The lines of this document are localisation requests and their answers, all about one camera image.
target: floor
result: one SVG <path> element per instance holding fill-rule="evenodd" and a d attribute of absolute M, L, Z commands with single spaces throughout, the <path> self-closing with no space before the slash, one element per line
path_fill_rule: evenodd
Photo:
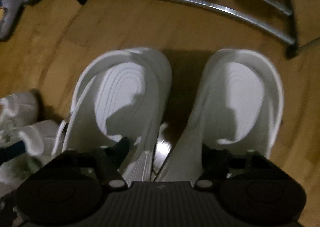
<path fill-rule="evenodd" d="M 256 0 L 212 0 L 285 29 L 282 16 Z M 300 44 L 320 34 L 319 0 L 293 0 Z M 284 86 L 283 122 L 271 160 L 303 185 L 300 222 L 320 226 L 320 44 L 288 61 L 278 39 L 205 9 L 156 0 L 43 0 L 27 7 L 12 38 L 0 44 L 0 96 L 38 89 L 46 118 L 68 116 L 79 75 L 97 56 L 127 47 L 162 51 L 172 66 L 164 120 L 176 142 L 208 58 L 221 48 L 249 48 L 277 67 Z"/>

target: white slide sandal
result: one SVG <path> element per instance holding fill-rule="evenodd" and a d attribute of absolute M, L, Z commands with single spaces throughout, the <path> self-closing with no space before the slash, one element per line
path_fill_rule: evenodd
<path fill-rule="evenodd" d="M 132 148 L 119 172 L 128 184 L 149 181 L 170 87 L 171 68 L 159 51 L 134 48 L 99 56 L 78 80 L 65 139 L 57 139 L 53 153 L 88 152 L 128 137 Z"/>
<path fill-rule="evenodd" d="M 187 126 L 156 177 L 195 182 L 203 173 L 202 144 L 236 155 L 269 157 L 281 124 L 280 76 L 263 55 L 222 49 L 207 62 Z"/>

